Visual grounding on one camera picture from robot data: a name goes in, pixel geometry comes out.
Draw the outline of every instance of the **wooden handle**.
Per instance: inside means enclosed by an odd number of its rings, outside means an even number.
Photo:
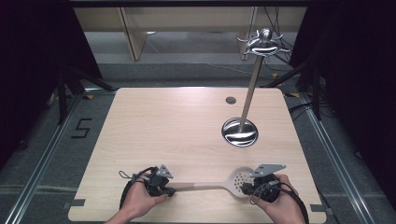
[[[220,189],[224,188],[221,183],[169,183],[168,188],[176,190],[195,190],[195,189]]]

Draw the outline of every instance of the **gray floor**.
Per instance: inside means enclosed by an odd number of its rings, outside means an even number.
[[[241,61],[233,33],[157,33],[148,37],[139,61],[130,60],[125,37],[121,33],[87,33],[96,61],[104,80],[116,87],[177,87],[177,86],[247,86],[255,57]],[[285,34],[293,42],[295,34]],[[273,80],[273,75],[282,76],[291,68],[273,58],[262,67],[258,85]],[[298,76],[278,86],[285,93],[295,93],[294,84]],[[95,89],[90,83],[86,88]],[[24,212],[21,223],[71,223],[67,218],[65,203],[73,200],[84,174],[96,139],[106,119],[114,94],[92,91],[91,100],[78,97],[78,104],[71,115],[59,144],[56,146],[46,172],[40,178],[34,197]],[[285,97],[288,107],[300,105],[301,97]],[[396,223],[396,213],[390,206],[380,187],[366,167],[357,158],[350,142],[332,109],[322,99],[321,117],[323,126],[330,136],[354,186],[367,204],[376,223]],[[29,181],[43,155],[52,134],[57,129],[58,102],[44,111],[36,126],[27,137],[28,148],[16,151],[0,173],[0,223],[19,198],[21,190]],[[328,201],[340,223],[361,223],[359,214],[352,206],[345,187],[329,159],[321,139],[314,129],[304,107],[291,117],[300,138],[308,165],[318,190]],[[78,122],[86,120],[80,127],[88,127],[86,138],[76,130]],[[328,215],[326,223],[336,223]]]

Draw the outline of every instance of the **human hand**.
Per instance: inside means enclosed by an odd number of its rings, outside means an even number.
[[[281,185],[282,189],[293,190],[298,195],[297,190],[291,185],[286,175],[276,175],[276,177],[280,183],[288,184],[291,187],[290,189],[286,185]],[[273,203],[268,203],[256,196],[253,196],[252,201],[264,210],[276,224],[304,224],[303,213],[299,205],[285,192],[280,191],[279,197]]]
[[[128,190],[120,211],[107,221],[106,224],[128,223],[134,218],[142,217],[151,208],[159,203],[163,203],[167,198],[168,195],[166,194],[151,197],[146,191],[143,179],[138,178]]]

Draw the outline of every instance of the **metal stand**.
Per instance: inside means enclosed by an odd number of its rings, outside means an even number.
[[[279,51],[287,51],[286,49],[281,49],[278,46],[276,43],[278,39],[273,40],[271,38],[272,32],[270,30],[263,29],[261,32],[257,31],[257,36],[249,40],[239,39],[239,41],[247,43],[247,51],[245,53],[256,54],[257,58],[254,65],[253,75],[248,86],[247,99],[245,100],[241,118],[229,119],[221,128],[221,134],[224,139],[233,146],[249,147],[259,138],[259,130],[253,122],[247,119],[247,117],[253,93],[256,88],[257,79],[262,68],[262,60],[264,57],[276,55]]]

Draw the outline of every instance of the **aluminum rail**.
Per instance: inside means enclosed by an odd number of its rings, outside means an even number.
[[[309,103],[309,98],[306,93],[302,92],[300,95],[303,104]],[[361,223],[376,223],[374,215],[370,212],[366,201],[364,201],[358,188],[350,177],[347,168],[345,167],[340,156],[338,155],[338,152],[335,149],[334,144],[330,139],[330,136],[327,134],[325,128],[323,127],[322,122],[316,119],[316,116],[312,109],[307,110],[307,113],[316,133],[318,134],[320,142],[324,146],[327,156],[329,157],[330,162],[332,163],[332,166],[334,167],[334,170],[338,175],[338,179],[340,180],[347,197],[349,198],[353,208],[355,209],[359,220],[361,221]]]
[[[6,224],[18,224],[21,222],[21,219],[29,206],[30,201],[32,201],[33,196],[35,195],[35,190],[43,176],[46,172],[48,165],[50,164],[50,160],[55,152],[56,147],[58,146],[59,142],[61,141],[65,128],[70,122],[70,118],[73,115],[74,110],[76,109],[78,102],[80,101],[80,96],[73,97],[70,105],[69,105],[69,113],[67,117],[64,119],[64,122],[58,125],[56,128],[53,136],[51,137],[49,144],[46,147],[43,155],[41,156],[40,161],[38,162],[37,166],[35,167],[32,175],[30,176],[28,182],[23,188],[23,191],[15,202],[13,207],[11,208]]]
[[[310,7],[339,4],[341,0],[41,0],[66,7]]]

